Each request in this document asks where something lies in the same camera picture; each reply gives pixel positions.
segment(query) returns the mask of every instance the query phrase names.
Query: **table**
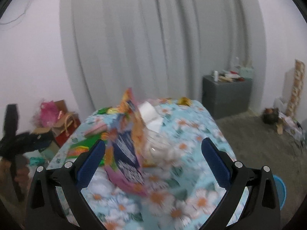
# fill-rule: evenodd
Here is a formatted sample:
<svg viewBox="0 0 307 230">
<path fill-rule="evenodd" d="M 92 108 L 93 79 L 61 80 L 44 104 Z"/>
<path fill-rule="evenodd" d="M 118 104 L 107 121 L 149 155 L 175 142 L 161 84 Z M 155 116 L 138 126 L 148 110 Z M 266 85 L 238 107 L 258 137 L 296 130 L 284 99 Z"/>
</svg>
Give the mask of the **table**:
<svg viewBox="0 0 307 230">
<path fill-rule="evenodd" d="M 163 116 L 161 134 L 173 142 L 182 159 L 169 169 L 144 169 L 149 196 L 141 198 L 126 194 L 108 180 L 99 167 L 82 194 L 93 212 L 109 230 L 195 230 L 214 211 L 225 189 L 218 186 L 207 162 L 201 154 L 201 142 L 210 137 L 219 150 L 235 160 L 235 155 L 209 112 L 198 101 L 192 106 L 179 106 L 176 100 L 160 100 L 156 110 Z M 75 131 L 51 161 L 48 169 L 61 167 L 71 144 L 84 139 L 83 132 L 103 120 L 110 125 L 116 115 L 97 115 L 94 112 Z M 77 225 L 64 198 L 57 188 L 68 220 Z M 244 191 L 229 224 L 239 218 L 248 197 Z"/>
<path fill-rule="evenodd" d="M 237 82 L 215 82 L 211 75 L 203 77 L 202 103 L 214 119 L 248 110 L 252 79 Z"/>
</svg>

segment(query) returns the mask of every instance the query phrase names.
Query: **red object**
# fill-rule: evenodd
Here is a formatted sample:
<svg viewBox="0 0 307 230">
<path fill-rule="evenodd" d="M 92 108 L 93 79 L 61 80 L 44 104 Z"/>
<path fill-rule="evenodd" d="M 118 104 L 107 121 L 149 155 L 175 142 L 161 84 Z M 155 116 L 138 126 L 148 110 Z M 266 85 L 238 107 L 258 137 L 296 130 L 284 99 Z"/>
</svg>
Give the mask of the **red object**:
<svg viewBox="0 0 307 230">
<path fill-rule="evenodd" d="M 56 142 L 58 143 L 58 145 L 62 147 L 66 143 L 68 138 L 75 132 L 75 130 L 78 128 L 80 124 L 81 124 L 80 120 L 76 118 L 76 127 L 73 123 L 67 127 L 68 136 L 66 134 L 66 131 L 63 131 L 61 134 L 59 134 L 56 137 Z"/>
</svg>

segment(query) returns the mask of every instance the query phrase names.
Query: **carpet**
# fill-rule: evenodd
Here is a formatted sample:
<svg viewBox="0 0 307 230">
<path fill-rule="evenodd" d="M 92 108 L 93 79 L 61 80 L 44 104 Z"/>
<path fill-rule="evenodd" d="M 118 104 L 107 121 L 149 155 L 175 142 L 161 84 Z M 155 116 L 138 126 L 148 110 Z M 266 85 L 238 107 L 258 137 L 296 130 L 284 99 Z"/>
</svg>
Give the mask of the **carpet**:
<svg viewBox="0 0 307 230">
<path fill-rule="evenodd" d="M 286 185 L 286 203 L 281 210 L 281 227 L 294 215 L 307 194 L 307 150 L 298 149 L 293 137 L 278 135 L 276 126 L 260 117 L 243 113 L 216 120 L 239 161 L 250 168 L 267 165 Z"/>
</svg>

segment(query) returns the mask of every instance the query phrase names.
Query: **plastic bag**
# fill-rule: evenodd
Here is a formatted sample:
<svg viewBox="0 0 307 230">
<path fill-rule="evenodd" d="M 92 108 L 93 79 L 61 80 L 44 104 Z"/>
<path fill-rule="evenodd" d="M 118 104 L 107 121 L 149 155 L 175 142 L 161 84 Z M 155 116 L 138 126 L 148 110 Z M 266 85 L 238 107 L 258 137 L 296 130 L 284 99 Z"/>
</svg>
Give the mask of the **plastic bag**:
<svg viewBox="0 0 307 230">
<path fill-rule="evenodd" d="M 167 170 L 170 163 L 176 163 L 180 160 L 181 155 L 174 148 L 167 137 L 161 134 L 148 131 L 147 142 L 144 147 L 144 167 L 161 167 Z"/>
<path fill-rule="evenodd" d="M 43 127 L 52 127 L 58 120 L 59 109 L 53 101 L 40 105 L 40 121 Z"/>
<path fill-rule="evenodd" d="M 110 126 L 104 167 L 114 185 L 140 196 L 147 195 L 142 175 L 145 129 L 132 91 L 128 89 L 122 97 L 119 114 Z"/>
</svg>

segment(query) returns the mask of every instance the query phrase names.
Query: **blue bucket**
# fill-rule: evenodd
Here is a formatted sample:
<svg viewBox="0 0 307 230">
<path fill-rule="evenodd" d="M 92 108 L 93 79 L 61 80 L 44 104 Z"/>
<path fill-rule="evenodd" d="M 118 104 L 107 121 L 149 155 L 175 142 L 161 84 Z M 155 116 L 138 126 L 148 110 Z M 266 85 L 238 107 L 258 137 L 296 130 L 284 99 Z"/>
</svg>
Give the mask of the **blue bucket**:
<svg viewBox="0 0 307 230">
<path fill-rule="evenodd" d="M 286 185 L 284 184 L 282 179 L 277 175 L 273 175 L 273 178 L 276 185 L 278 199 L 279 199 L 279 207 L 281 210 L 286 201 L 286 196 L 287 196 Z"/>
</svg>

